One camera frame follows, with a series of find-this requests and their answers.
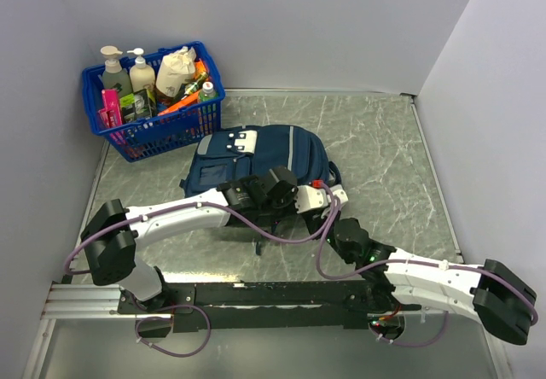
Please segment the navy blue student backpack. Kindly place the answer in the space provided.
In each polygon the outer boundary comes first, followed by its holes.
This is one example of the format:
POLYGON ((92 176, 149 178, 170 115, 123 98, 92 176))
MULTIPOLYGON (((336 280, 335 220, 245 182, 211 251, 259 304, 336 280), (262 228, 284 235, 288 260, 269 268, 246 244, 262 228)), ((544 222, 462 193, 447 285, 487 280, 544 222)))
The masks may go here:
MULTIPOLYGON (((296 125, 249 125, 222 129, 203 137, 180 186, 185 197, 192 197, 232 180, 261 177, 277 166, 290 170, 297 178, 298 187, 322 180, 328 196, 332 187, 342 184, 338 167, 329 159, 316 134, 296 125)), ((311 238, 317 239, 328 214, 329 207, 302 214, 296 212, 285 219, 302 217, 311 238)), ((242 227, 275 229, 282 220, 264 228, 254 224, 242 227)))

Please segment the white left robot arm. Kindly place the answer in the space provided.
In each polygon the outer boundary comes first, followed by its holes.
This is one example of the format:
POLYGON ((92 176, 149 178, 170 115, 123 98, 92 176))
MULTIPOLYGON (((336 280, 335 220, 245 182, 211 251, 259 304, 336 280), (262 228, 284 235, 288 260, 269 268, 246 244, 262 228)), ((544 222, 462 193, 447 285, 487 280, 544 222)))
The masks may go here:
POLYGON ((96 286, 117 284, 149 312, 171 300, 161 271, 146 264, 139 248, 167 238, 221 227, 267 227, 294 213, 297 178, 285 166, 263 176, 232 180, 190 198, 154 206, 124 207, 118 199, 102 205, 82 234, 85 257, 96 286))

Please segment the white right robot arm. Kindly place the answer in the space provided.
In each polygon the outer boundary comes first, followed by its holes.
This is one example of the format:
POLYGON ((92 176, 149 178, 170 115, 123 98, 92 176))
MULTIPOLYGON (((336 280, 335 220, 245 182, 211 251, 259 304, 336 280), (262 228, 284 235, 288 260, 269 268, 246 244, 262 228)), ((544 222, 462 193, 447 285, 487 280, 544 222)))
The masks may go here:
POLYGON ((375 310, 420 306, 480 323, 497 339, 516 346, 537 323, 535 291, 505 264, 459 265, 411 254, 369 236, 357 219, 337 219, 328 243, 354 274, 370 283, 375 310))

